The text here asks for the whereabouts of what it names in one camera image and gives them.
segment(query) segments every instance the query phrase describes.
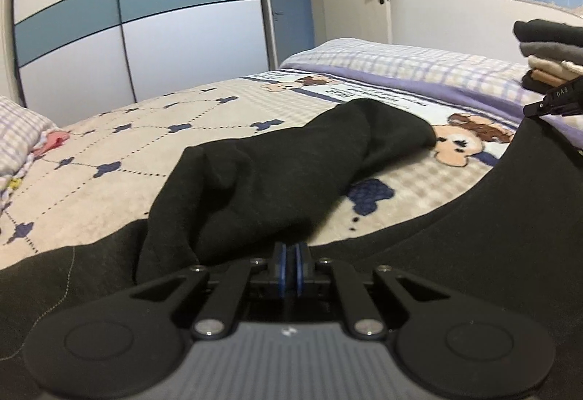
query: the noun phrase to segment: wardrobe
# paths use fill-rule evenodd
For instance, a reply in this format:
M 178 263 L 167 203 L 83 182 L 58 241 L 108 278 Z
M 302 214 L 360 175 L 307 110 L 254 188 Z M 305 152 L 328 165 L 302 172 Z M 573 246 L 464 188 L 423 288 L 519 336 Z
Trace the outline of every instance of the wardrobe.
M 280 61 L 273 17 L 272 0 L 13 0 L 21 91 L 64 126 L 260 73 Z

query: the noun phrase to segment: bed sheet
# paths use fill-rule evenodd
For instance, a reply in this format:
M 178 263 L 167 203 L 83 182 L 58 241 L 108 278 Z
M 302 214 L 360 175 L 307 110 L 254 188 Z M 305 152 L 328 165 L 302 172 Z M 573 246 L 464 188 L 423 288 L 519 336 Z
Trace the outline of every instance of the bed sheet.
M 68 127 L 70 140 L 34 163 L 0 215 L 0 268 L 147 217 L 187 146 L 301 126 L 355 98 L 421 116 L 438 143 L 354 182 L 311 245 L 372 233 L 455 199 L 496 164 L 517 127 L 503 112 L 297 69 L 171 93 Z

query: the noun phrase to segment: white wall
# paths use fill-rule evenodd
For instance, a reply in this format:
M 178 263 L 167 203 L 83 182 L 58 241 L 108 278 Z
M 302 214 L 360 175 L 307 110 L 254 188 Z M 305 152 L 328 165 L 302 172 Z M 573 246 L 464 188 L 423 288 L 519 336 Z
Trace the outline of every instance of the white wall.
M 14 74 L 12 0 L 0 0 L 0 95 L 20 103 Z
M 583 26 L 583 19 L 514 0 L 391 0 L 393 42 L 523 63 L 512 34 L 517 20 L 544 18 Z

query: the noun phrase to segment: plaid pillow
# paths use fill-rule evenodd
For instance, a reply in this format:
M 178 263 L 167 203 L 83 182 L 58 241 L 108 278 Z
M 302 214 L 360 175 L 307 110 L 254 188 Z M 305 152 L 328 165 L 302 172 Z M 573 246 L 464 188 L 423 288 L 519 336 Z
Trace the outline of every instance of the plaid pillow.
M 0 213 L 33 164 L 56 125 L 48 118 L 0 96 Z

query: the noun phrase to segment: folded beige garment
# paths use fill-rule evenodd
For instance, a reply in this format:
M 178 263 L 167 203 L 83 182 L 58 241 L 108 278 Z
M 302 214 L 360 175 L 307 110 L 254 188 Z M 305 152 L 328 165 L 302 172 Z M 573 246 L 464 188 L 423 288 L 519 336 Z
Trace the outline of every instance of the folded beige garment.
M 553 76 L 552 74 L 545 73 L 540 69 L 532 70 L 532 78 L 536 81 L 544 82 L 545 84 L 549 84 L 553 87 L 559 87 L 563 85 L 567 80 L 561 79 L 560 77 Z
M 566 79 L 568 81 L 570 81 L 572 79 L 577 79 L 579 77 L 579 74 L 574 73 L 573 71 L 566 69 L 558 61 L 539 58 L 538 56 L 535 56 L 535 55 L 530 55 L 528 57 L 528 65 L 532 69 L 540 69 L 541 71 L 544 71 L 546 73 L 549 73 L 549 74 L 556 76 L 556 77 L 559 77 L 561 79 Z
M 580 76 L 583 76 L 583 66 L 579 66 L 578 64 L 572 63 L 571 61 L 563 61 L 561 65 L 564 68 L 568 69 L 569 71 L 572 71 Z

